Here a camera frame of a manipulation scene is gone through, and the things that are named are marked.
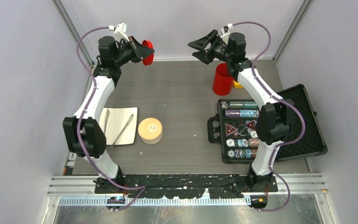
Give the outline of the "red round lid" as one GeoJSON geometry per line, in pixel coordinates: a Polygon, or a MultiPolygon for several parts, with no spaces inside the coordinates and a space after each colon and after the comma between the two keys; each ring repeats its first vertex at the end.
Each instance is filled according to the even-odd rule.
{"type": "Polygon", "coordinates": [[[149,66],[153,63],[153,59],[154,59],[153,44],[149,40],[143,40],[142,45],[147,48],[146,56],[144,57],[142,62],[145,66],[149,66]]]}

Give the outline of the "red tall cup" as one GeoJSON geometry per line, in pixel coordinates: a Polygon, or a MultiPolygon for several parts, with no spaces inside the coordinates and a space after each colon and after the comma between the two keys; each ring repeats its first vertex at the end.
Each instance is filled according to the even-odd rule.
{"type": "Polygon", "coordinates": [[[228,95],[233,88],[233,78],[227,70],[227,64],[221,63],[215,69],[212,90],[219,96],[228,95]]]}

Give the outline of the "steel round lunch container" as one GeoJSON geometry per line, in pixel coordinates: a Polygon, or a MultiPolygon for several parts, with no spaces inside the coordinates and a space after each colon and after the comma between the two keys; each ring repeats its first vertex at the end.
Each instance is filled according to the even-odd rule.
{"type": "Polygon", "coordinates": [[[158,135],[158,136],[141,136],[140,135],[140,138],[147,145],[155,145],[162,140],[163,133],[160,133],[160,135],[158,135]]]}

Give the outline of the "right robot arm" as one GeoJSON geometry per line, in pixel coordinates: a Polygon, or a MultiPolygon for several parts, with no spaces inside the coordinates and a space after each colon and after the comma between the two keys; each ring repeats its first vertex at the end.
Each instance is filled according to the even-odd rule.
{"type": "Polygon", "coordinates": [[[192,56],[205,64],[214,59],[225,62],[229,75],[257,103],[259,117],[256,132],[260,143],[255,160],[249,167],[246,183],[252,191],[260,191],[272,180],[273,160],[291,133],[296,112],[294,103],[274,92],[256,71],[255,61],[246,58],[244,34],[226,31],[219,35],[217,30],[213,30],[188,46],[196,50],[192,56]]]}

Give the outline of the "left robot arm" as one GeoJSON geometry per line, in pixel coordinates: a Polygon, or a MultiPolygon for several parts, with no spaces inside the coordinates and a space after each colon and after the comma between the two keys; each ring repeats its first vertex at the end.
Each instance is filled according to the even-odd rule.
{"type": "Polygon", "coordinates": [[[151,65],[154,49],[151,41],[138,42],[133,36],[129,41],[105,36],[99,39],[98,44],[97,64],[91,71],[92,86],[81,107],[73,116],[65,117],[62,125],[69,151],[94,167],[99,174],[97,184],[119,193],[124,189],[122,170],[107,152],[107,140],[99,120],[120,79],[121,66],[128,62],[151,65]]]}

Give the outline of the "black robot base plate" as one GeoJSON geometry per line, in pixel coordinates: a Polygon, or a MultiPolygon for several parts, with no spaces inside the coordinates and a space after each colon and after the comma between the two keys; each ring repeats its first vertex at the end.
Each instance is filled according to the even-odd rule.
{"type": "Polygon", "coordinates": [[[93,181],[97,194],[125,194],[134,198],[139,190],[135,187],[145,186],[140,198],[160,199],[199,199],[209,193],[212,199],[241,198],[243,193],[266,195],[277,192],[275,179],[268,184],[255,184],[250,187],[246,183],[246,175],[240,174],[192,174],[192,175],[126,175],[120,185],[132,190],[119,189],[108,181],[98,177],[93,181]]]}

